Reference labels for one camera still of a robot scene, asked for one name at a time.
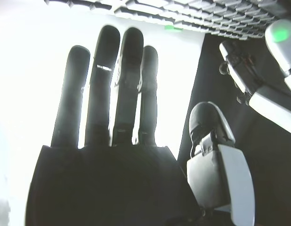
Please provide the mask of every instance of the green light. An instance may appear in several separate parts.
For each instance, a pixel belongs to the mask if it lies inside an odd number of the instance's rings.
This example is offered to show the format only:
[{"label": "green light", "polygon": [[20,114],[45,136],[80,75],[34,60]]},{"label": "green light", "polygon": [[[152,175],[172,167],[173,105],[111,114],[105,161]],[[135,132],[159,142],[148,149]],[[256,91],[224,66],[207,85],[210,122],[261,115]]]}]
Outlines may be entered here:
[{"label": "green light", "polygon": [[278,29],[273,33],[273,41],[281,42],[287,40],[289,37],[289,31],[287,29]]},{"label": "green light", "polygon": [[166,31],[171,31],[171,32],[182,32],[182,28],[177,28],[177,27],[174,27],[174,26],[172,26],[172,25],[166,25],[165,27],[164,27],[164,29],[166,30]]}]

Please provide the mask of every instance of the metal grid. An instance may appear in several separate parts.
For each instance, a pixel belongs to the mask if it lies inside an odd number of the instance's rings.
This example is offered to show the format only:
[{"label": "metal grid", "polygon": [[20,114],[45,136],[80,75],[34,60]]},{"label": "metal grid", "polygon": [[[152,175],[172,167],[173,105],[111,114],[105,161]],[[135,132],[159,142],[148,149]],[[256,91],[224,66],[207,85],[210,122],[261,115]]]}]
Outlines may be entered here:
[{"label": "metal grid", "polygon": [[269,24],[288,13],[280,0],[45,0],[95,13],[171,25],[233,39],[264,37]]}]

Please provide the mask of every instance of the dark background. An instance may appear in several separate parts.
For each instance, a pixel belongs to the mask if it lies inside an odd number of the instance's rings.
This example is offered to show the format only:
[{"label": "dark background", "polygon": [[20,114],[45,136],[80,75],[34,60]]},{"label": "dark background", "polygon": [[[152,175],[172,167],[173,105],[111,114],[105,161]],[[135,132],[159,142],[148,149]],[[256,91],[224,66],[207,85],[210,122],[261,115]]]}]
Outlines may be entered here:
[{"label": "dark background", "polygon": [[[189,115],[201,101],[212,101],[223,111],[235,135],[235,146],[244,152],[256,199],[256,222],[264,226],[291,225],[291,134],[236,101],[237,90],[229,75],[219,73],[223,57],[219,44],[225,38],[207,34],[192,90],[178,161],[184,171],[192,142]],[[255,67],[268,84],[291,94],[283,74],[267,49],[264,39],[238,41],[255,57]]]}]

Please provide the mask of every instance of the black finger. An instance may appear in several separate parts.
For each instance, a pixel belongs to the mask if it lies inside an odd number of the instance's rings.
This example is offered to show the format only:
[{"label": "black finger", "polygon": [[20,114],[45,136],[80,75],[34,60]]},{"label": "black finger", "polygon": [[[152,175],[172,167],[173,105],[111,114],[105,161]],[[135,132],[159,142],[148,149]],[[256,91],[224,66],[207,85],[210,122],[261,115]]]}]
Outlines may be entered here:
[{"label": "black finger", "polygon": [[120,45],[119,31],[102,28],[97,41],[90,79],[85,145],[109,144],[109,106],[112,74]]},{"label": "black finger", "polygon": [[143,44],[140,30],[129,28],[125,32],[115,87],[118,96],[112,145],[132,144]]},{"label": "black finger", "polygon": [[138,142],[143,145],[156,146],[155,129],[157,124],[157,72],[158,54],[152,46],[144,47],[141,63],[141,105]]},{"label": "black finger", "polygon": [[82,46],[71,48],[51,140],[52,147],[78,146],[83,87],[86,83],[89,62],[90,53],[86,48]]}]

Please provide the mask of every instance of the white backdrop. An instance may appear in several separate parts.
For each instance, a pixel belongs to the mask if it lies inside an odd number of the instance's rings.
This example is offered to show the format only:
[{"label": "white backdrop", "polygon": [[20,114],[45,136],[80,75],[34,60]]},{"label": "white backdrop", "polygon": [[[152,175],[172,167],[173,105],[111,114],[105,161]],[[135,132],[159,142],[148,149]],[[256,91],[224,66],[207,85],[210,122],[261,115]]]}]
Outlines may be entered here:
[{"label": "white backdrop", "polygon": [[[9,225],[24,225],[34,166],[41,146],[51,142],[68,52],[73,45],[82,45],[92,58],[105,24],[117,27],[121,36],[137,27],[144,34],[144,45],[156,48],[155,139],[178,155],[203,33],[173,33],[161,25],[52,8],[42,0],[0,0],[0,199],[9,199]],[[88,105],[85,90],[80,146]]]}]

